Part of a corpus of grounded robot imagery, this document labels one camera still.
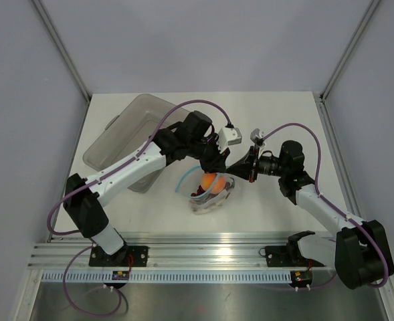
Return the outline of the orange peach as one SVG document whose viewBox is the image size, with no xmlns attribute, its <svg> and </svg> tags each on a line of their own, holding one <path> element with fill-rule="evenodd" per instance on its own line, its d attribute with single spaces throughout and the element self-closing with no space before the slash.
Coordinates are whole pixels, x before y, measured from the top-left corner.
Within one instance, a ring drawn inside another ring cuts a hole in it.
<svg viewBox="0 0 394 321">
<path fill-rule="evenodd" d="M 212 194 L 219 194 L 226 186 L 225 178 L 220 174 L 204 173 L 201 177 L 201 188 Z"/>
</svg>

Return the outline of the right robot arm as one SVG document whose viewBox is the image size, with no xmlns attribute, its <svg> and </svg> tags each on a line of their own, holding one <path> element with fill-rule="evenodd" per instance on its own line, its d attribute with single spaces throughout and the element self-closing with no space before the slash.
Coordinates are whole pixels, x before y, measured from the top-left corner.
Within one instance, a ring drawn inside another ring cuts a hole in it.
<svg viewBox="0 0 394 321">
<path fill-rule="evenodd" d="M 291 235 L 285 254 L 294 265 L 313 262 L 333 267 L 349 289 L 361 286 L 380 288 L 394 274 L 394 263 L 384 227 L 376 220 L 365 221 L 331 203 L 319 191 L 316 181 L 304 170 L 302 145 L 287 140 L 278 156 L 259 152 L 252 146 L 227 173 L 255 182 L 260 175 L 278 178 L 280 192 L 305 210 L 332 235 L 320 238 L 313 231 Z"/>
</svg>

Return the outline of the grey toy fish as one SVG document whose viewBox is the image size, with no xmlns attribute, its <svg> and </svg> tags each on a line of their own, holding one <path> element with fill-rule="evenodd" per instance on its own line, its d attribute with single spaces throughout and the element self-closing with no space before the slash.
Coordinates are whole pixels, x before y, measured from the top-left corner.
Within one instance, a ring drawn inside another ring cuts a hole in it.
<svg viewBox="0 0 394 321">
<path fill-rule="evenodd" d="M 222 207 L 229 196 L 230 194 L 227 193 L 225 195 L 208 195 L 204 198 L 190 199 L 190 208 L 196 215 L 206 214 Z"/>
</svg>

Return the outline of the clear zip top bag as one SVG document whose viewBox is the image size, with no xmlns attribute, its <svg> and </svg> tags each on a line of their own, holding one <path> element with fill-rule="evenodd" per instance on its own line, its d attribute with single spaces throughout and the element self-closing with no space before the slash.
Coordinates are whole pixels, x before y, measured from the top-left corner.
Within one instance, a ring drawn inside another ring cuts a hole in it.
<svg viewBox="0 0 394 321">
<path fill-rule="evenodd" d="M 187 199 L 192 214 L 202 215 L 222 207 L 236 188 L 232 175 L 205 173 L 196 166 L 179 179 L 175 192 Z"/>
</svg>

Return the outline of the red grape bunch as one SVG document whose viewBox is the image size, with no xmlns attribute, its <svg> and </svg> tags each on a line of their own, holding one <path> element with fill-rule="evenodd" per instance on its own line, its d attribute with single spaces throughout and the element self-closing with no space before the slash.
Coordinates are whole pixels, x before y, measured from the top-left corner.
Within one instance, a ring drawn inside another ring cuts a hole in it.
<svg viewBox="0 0 394 321">
<path fill-rule="evenodd" d="M 229 191 L 230 189 L 234 188 L 233 182 L 232 182 L 232 181 L 228 181 L 227 178 L 226 178 L 225 176 L 223 176 L 223 177 L 224 177 L 225 180 L 226 180 L 226 186 L 225 186 L 224 190 L 222 190 L 222 192 L 223 192 L 223 191 Z M 191 198 L 192 198 L 192 199 L 199 199 L 199 198 L 204 198 L 204 197 L 206 197 L 206 196 L 208 196 L 208 195 L 215 195 L 215 194 L 209 193 L 208 191 L 204 191 L 204 190 L 201 188 L 201 183 L 200 183 L 200 185 L 199 185 L 198 188 L 197 188 L 197 191 L 194 192 L 194 193 L 191 193 Z"/>
</svg>

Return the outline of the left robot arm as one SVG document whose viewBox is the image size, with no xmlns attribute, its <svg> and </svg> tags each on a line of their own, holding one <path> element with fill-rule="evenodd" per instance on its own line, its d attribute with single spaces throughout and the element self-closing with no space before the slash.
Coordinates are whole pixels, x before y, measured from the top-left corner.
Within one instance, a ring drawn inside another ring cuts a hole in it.
<svg viewBox="0 0 394 321">
<path fill-rule="evenodd" d="M 198 160 L 206 173 L 224 173 L 228 146 L 236 138 L 232 124 L 215 132 L 208 116 L 191 112 L 184 121 L 158 129 L 136 151 L 103 171 L 85 179 L 70 176 L 64 209 L 78 231 L 102 249 L 110 265 L 122 265 L 128 245 L 110 224 L 104 206 L 143 177 L 187 157 Z"/>
</svg>

